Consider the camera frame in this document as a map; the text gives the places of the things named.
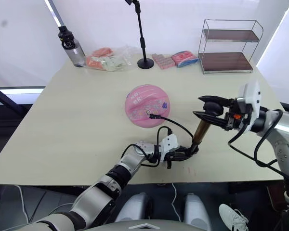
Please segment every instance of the white wall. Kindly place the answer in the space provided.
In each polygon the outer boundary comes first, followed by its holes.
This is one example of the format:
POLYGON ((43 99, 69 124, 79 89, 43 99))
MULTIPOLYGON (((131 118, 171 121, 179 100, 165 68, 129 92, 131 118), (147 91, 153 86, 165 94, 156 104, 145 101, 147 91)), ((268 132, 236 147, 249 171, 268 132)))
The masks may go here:
MULTIPOLYGON (((125 0, 54 0, 85 52, 110 46, 139 47, 134 6, 125 0)), ((257 19, 264 35, 258 61, 289 6, 289 0, 140 0, 148 53, 198 51, 204 19, 257 19)))
MULTIPOLYGON (((134 6, 125 0, 55 0, 85 52, 139 47, 134 6)), ((264 27, 257 61, 289 0, 140 0, 148 53, 198 50, 203 20, 257 19, 264 27)), ((0 87, 43 86, 67 58, 43 0, 0 0, 0 87)))
POLYGON ((45 86, 65 60, 44 0, 0 0, 0 87, 45 86))
POLYGON ((289 103, 289 12, 259 61, 258 68, 280 101, 289 103))

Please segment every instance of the brass cylinder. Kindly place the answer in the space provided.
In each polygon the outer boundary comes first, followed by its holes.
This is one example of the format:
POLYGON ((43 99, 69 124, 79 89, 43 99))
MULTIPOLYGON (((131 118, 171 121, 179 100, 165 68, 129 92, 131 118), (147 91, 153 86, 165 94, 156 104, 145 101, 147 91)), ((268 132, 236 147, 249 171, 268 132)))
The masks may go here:
POLYGON ((205 122, 204 120, 201 120, 201 122, 198 125, 198 128, 194 134, 193 137, 193 143, 194 144, 200 144, 203 137, 205 136, 205 134, 207 133, 208 129, 210 127, 210 124, 205 122))

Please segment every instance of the floor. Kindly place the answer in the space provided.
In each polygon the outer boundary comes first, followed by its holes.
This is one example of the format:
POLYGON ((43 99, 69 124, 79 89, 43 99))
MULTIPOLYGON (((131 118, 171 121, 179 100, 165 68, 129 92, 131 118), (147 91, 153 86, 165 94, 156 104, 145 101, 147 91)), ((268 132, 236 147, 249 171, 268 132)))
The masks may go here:
MULTIPOLYGON (((0 128, 0 151, 14 132, 15 127, 0 128)), ((266 204, 267 195, 264 187, 255 190, 230 194, 228 183, 180 183, 175 184, 178 195, 175 207, 182 217, 184 206, 184 196, 188 193, 198 195, 209 214, 213 230, 226 231, 227 227, 223 224, 218 207, 220 204, 232 204, 239 207, 247 217, 259 203, 266 204)), ((26 211, 30 222, 34 222, 47 216, 58 205, 71 203, 75 196, 64 193, 52 192, 50 190, 36 187, 22 187, 26 211)), ((147 193, 153 200, 152 219, 177 220, 171 202, 174 197, 174 189, 171 184, 158 186, 156 184, 128 185, 121 197, 117 200, 117 207, 108 222, 114 221, 119 210, 124 203, 134 194, 147 193)), ((59 208, 58 211, 68 211, 70 205, 59 208)), ((0 231, 24 224, 26 222, 22 213, 21 198, 19 190, 12 185, 0 185, 0 231)))

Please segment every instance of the water bottle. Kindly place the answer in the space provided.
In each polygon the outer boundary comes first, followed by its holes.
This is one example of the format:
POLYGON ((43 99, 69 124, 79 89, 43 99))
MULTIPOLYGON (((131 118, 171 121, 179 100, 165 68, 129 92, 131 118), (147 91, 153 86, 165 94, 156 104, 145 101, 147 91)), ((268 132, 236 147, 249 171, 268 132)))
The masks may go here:
POLYGON ((73 33, 69 31, 66 26, 60 26, 59 30, 60 33, 58 34, 58 37, 61 40, 62 47, 66 51, 74 66, 85 66, 85 54, 78 40, 74 38, 73 33))

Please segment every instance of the plastic bag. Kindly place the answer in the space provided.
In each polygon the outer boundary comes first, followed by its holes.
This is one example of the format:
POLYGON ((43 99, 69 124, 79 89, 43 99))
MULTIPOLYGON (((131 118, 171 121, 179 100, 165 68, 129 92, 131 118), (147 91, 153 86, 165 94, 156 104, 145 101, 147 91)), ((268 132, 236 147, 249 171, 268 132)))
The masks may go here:
POLYGON ((199 59, 190 51, 182 51, 174 54, 171 56, 171 58, 174 60, 177 67, 183 67, 186 65, 194 64, 199 59))
POLYGON ((104 71, 127 70, 132 65, 132 55, 135 51, 136 49, 132 47, 122 47, 116 50, 103 47, 86 56, 85 67, 104 71))

